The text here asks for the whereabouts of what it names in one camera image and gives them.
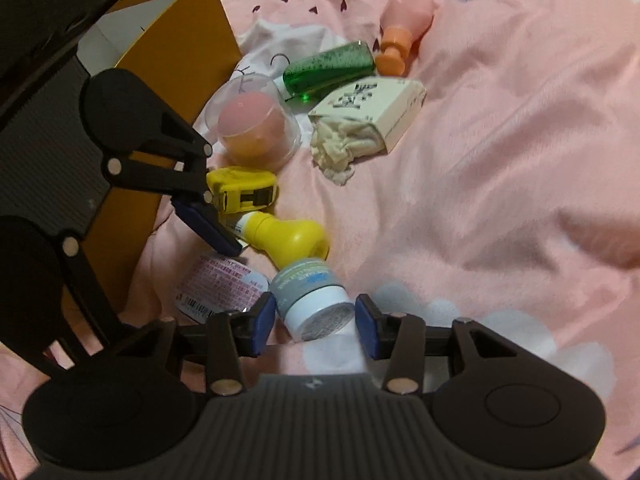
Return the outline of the pink labelled round container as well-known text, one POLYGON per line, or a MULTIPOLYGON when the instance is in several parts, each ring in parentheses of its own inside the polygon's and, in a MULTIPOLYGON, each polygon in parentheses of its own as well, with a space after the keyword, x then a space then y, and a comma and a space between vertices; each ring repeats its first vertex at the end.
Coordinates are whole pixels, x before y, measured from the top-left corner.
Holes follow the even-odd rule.
POLYGON ((176 288, 175 307, 204 324, 220 312, 246 312, 269 289, 269 280, 238 260, 202 255, 176 288))

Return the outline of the yellow tape measure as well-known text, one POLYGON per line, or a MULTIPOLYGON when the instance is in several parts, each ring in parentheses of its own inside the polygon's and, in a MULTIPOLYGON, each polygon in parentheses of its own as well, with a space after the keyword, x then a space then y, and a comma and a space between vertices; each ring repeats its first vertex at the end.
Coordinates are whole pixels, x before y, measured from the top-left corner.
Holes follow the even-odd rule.
POLYGON ((206 183, 222 214, 264 209, 278 194, 278 178, 267 170, 229 166, 209 171, 206 183))

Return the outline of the clear cup pink sponge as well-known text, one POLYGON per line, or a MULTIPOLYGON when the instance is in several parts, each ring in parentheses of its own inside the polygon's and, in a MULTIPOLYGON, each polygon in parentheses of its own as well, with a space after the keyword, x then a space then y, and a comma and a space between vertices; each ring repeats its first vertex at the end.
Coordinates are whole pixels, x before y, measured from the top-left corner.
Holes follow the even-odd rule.
POLYGON ((223 84, 204 107, 209 133, 236 166, 280 170, 300 144, 300 129, 273 79, 240 75, 223 84))

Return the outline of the small grey cream jar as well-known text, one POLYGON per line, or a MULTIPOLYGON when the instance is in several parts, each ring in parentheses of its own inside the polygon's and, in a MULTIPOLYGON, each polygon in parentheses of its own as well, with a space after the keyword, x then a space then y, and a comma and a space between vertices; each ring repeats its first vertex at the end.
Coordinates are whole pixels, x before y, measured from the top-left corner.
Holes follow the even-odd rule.
POLYGON ((341 280, 319 258, 291 263, 269 285, 280 319, 296 341, 336 333, 354 316, 354 303, 341 280))

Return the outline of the yellow bulb-shaped bottle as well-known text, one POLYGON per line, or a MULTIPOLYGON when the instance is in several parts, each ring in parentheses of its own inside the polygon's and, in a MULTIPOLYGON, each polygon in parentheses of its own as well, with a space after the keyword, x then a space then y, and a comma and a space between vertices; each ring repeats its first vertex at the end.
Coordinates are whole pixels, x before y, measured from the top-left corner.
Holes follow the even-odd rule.
POLYGON ((279 220, 273 214, 250 211, 226 214, 221 223, 244 243, 264 252, 277 269, 307 258, 326 260, 326 231, 314 220, 279 220))

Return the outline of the green gel bottle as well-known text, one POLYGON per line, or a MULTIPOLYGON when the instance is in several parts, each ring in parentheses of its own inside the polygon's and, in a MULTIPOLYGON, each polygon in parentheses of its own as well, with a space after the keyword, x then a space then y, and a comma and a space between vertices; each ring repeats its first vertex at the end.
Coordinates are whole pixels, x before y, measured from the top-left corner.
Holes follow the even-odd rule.
POLYGON ((310 102, 374 73, 369 46, 353 41, 288 64, 274 84, 285 101, 310 102))

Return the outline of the white calligraphy box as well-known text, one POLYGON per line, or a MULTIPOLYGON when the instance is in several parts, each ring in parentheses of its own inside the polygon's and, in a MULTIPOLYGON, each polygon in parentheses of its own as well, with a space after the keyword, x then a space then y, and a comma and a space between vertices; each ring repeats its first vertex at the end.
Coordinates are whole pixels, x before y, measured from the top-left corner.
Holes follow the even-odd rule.
POLYGON ((371 126, 390 153, 420 113, 425 98, 421 81, 372 76, 332 91, 308 117, 313 124, 320 119, 348 119, 371 126))

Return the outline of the pink pump bottle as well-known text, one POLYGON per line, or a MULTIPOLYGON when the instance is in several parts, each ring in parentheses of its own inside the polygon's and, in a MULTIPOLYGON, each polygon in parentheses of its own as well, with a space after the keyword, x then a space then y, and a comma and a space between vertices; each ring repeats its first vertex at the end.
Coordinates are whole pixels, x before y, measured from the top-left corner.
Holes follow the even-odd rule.
POLYGON ((388 0, 381 16, 382 39, 375 64, 382 76, 400 77, 416 40, 431 26, 434 0, 388 0))

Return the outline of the orange cardboard box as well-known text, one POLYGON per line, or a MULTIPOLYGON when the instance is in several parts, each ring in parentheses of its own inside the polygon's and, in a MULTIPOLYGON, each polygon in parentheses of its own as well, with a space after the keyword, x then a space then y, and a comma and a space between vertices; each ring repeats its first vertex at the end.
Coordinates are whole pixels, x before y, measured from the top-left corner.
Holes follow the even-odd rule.
MULTIPOLYGON (((79 98, 82 126, 101 151, 110 185, 84 247, 117 312, 126 307, 162 203, 176 205, 181 225, 217 252, 241 250, 219 224, 206 183, 213 145, 193 128, 240 49, 220 0, 168 1, 134 32, 114 66, 92 72, 79 98)), ((107 15, 158 2, 120 0, 107 15)))

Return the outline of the pink patterned duvet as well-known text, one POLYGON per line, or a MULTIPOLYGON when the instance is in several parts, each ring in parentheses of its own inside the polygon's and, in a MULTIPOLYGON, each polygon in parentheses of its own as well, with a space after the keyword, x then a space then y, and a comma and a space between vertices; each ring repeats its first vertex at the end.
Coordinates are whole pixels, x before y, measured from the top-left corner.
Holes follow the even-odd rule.
MULTIPOLYGON (((260 26, 378 33, 385 0, 220 0, 260 26)), ((413 60, 420 113, 346 188, 306 152, 279 220, 314 219, 354 303, 451 327, 422 393, 382 389, 356 333, 270 338, 246 390, 209 394, 177 359, 172 293, 207 245, 158 207, 117 312, 84 239, 66 264, 46 375, 1 341, 2 414, 34 479, 634 479, 639 474, 639 9, 626 0, 435 0, 413 60)))

